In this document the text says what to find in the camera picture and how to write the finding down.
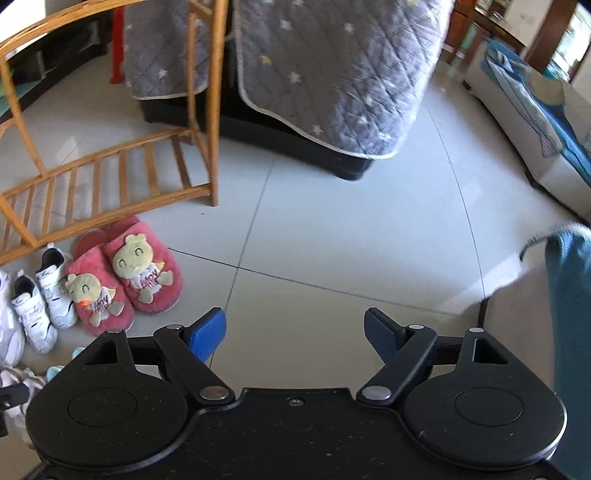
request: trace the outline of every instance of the tile grout line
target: tile grout line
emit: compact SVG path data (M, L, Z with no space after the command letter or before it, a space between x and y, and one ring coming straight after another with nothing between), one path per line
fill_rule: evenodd
M299 281L299 280L293 280L292 278L279 277L277 275L271 275L271 274L268 274L268 273L259 272L257 270L251 270L250 268L237 267L236 265L230 265L230 264L227 264L227 263L224 263L224 262L220 262L219 260L211 260L210 258L201 257L199 255L190 254L190 253L187 253L187 252L181 252L180 250L175 250L174 248L170 248L169 247L169 249L172 250L172 251L174 251L174 252L178 252L178 253L181 253L181 254L184 254L184 255L189 255L190 257L199 258L201 260L206 260L208 262L214 262L214 263L217 263L219 265L224 265L226 267L236 268L237 269L236 274L238 273L238 270L243 270L245 272L251 272L251 273L256 273L258 275L263 275L264 277L276 278L277 280L284 280L284 281L288 281L288 282L291 282L291 283L296 283L298 285L303 285L305 287L319 288L321 290L331 291L333 293L340 293L342 295L349 295L351 297L356 297L356 298L359 298L359 299L378 301L380 303L386 303L388 305L395 305L397 307L405 307L405 308L413 309L413 310L422 310L424 312L438 313L440 315L448 315L450 317L455 317L455 318L464 318L464 317L466 317L465 315L458 314L458 313L444 312L442 310L430 309L430 308L427 308L427 307L417 307L416 305L408 305L408 304L405 304L405 303L399 303L399 302L391 301L391 300L377 299L375 297L368 297L366 295L361 295L361 294L358 294L358 293L351 293L349 291L337 290L335 288L323 287L321 285L314 285L312 283L306 283L306 282L302 282L302 281Z
M271 163L271 167L269 168L269 172L267 172L267 178L265 178L265 183L262 186L261 195L259 196L258 202L256 203L255 211L252 214L251 224L248 227L248 232L246 233L246 238L244 239L244 245L242 245L242 251L240 252L240 257L238 258L238 265L236 265L234 267L234 268L236 268L236 271L234 272L234 278L232 279L232 285L230 286L230 291L228 292L228 299L226 300L226 304L223 309L224 312L228 311L228 305L230 303L230 298L232 297L232 292L234 291L234 285L236 284L236 278L238 276L238 271L240 270L240 263L242 262L242 257L244 256L244 252L246 251L246 244L248 243L248 239L251 236L252 227L255 224L256 214L258 213L259 208L261 206L262 197L265 194L265 190L267 189L267 184L269 183L269 179L271 178L271 172L273 172L274 166L275 166L275 160L273 160L273 162ZM211 368L213 365L213 358L215 357L215 355L216 355L216 351L214 350L212 353L211 360L209 361L209 368Z
M474 244L474 252L476 253L476 262L478 263L478 271L480 272L480 285L482 286L482 297L484 298L484 297L486 297L486 291L484 288L484 278L482 276L482 266L480 265L480 256L478 255L478 247L476 246L476 238L474 237L474 230L472 229L472 222L470 221L470 215L468 215L468 208L466 207L466 201L464 200L464 194L462 193L462 188L460 187L460 182L457 179L456 169L453 166L452 158L449 156L449 152L447 151L447 147L445 145L445 142L443 141L443 137L441 136L441 132L439 131L439 128L437 127L437 122L433 118L433 115L431 114L431 110L429 110L428 105L426 105L426 107L427 107L427 112L429 112L429 116L431 117L431 120L433 121L433 124L435 125L435 130L437 131L437 135L439 135L439 138L441 140L441 144L443 145L443 149L445 150L445 153L447 155L447 159L449 160L449 164L452 168L453 177L454 177L454 179L456 179L456 185L457 185L458 192L460 192L460 198L462 199L462 205L464 206L464 212L466 212L466 219L468 220L468 227L470 228L470 234L472 235L472 243Z

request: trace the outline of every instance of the pink slipper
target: pink slipper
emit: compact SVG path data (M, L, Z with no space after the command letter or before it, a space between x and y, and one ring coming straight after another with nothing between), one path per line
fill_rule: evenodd
M78 240L79 256L68 267L66 282L82 325L96 336L108 329L127 330L134 321L133 305L102 251L104 240L96 231Z
M119 220L107 230L104 250L135 308L162 313L179 300L180 268L171 252L137 217Z

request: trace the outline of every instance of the metal rivet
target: metal rivet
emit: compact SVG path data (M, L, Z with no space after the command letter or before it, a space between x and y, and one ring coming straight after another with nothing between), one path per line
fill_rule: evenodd
M202 388L199 394L205 399L210 401L219 401L228 398L230 392L226 387L221 385L212 385L210 387Z
M392 392L389 388L382 387L380 385L372 385L370 387L365 387L361 391L361 394L368 400L374 401L387 400L392 396Z
M290 398L287 400L287 404L290 407L301 407L304 404L304 401L301 398Z

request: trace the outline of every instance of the shoe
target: shoe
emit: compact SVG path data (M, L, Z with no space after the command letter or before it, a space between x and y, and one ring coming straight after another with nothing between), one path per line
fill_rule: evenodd
M70 328L78 321L74 302L66 288L66 271L71 261L67 253L48 244L41 257L41 268L36 273L51 322L60 330Z
M11 278L0 270L0 364L14 367L25 348L25 334L10 305Z
M12 426L16 427L21 434L23 441L27 445L32 446L31 439L25 427L25 416L27 415L27 409L29 408L31 400L39 390L45 387L47 381L42 377L36 377L32 370L28 368L25 370L6 368L0 371L0 388L17 385L19 383L24 383L29 388L29 398L24 404L6 410L6 418L11 421L8 424L9 429L12 430Z
M66 281L82 326L96 336L109 329L127 330L134 321L133 305L103 253L104 239L90 232L78 240L79 257L68 265Z
M51 352L56 344L57 330L47 315L41 292L22 270L14 282L11 303L33 348L42 355Z
M168 248L136 216L121 219L106 231L104 252L136 310L159 314L174 307L183 276Z

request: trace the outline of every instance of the bamboo rack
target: bamboo rack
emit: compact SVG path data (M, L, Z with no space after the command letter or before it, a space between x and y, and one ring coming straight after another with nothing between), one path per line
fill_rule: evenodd
M33 143L33 139L27 129L20 103L15 92L10 68L7 63L7 54L15 48L33 40L40 35L49 33L71 22L80 20L90 15L111 10L125 5L134 4L143 0L87 0L73 7L67 8L56 14L50 15L42 21L31 25L9 39L0 43L0 78L6 90L8 104L12 112L12 118L0 125L0 140L4 132L10 127L16 127L22 137L27 153L35 164L39 175L32 177L20 185L0 193L0 214L6 222L4 229L0 229L0 265L27 255L49 242L64 240L70 236L87 232L93 228L114 222L128 215L153 210L165 205L209 196L212 206L217 205L217 161L219 154L219 119L220 98L222 88L222 60L226 32L226 18L228 14L229 0L214 0L213 7L206 7L198 0L187 0L189 3L189 31L187 35L187 98L189 127L173 128L157 134L148 135L128 141L104 150L86 155L76 161L61 165L52 170L45 167L39 153ZM192 95L194 85L195 68L195 39L197 19L200 19L210 28L211 42L209 55L209 84L207 88L206 106L206 134L201 132L197 123L195 97ZM196 145L207 169L208 182L192 186L187 166L180 147L180 137L189 136ZM174 160L181 180L181 189L163 193L158 182L156 169L157 159L154 154L156 142L169 141L172 144ZM149 198L140 202L132 202L129 197L128 162L129 152L135 149L143 149L144 167L148 178ZM102 162L107 157L118 156L118 190L119 206L113 210L103 211L101 205L101 168ZM78 220L73 217L77 172L79 168L92 165L92 215L88 219ZM62 228L52 230L50 217L52 213L53 196L56 184L62 176L69 176L67 180L68 196L66 202L65 224ZM35 236L31 232L31 210L35 193L38 188L45 188L45 204L43 218L40 225L40 235ZM17 198L26 195L27 203L23 217L15 213ZM12 241L13 235L18 235L19 242Z

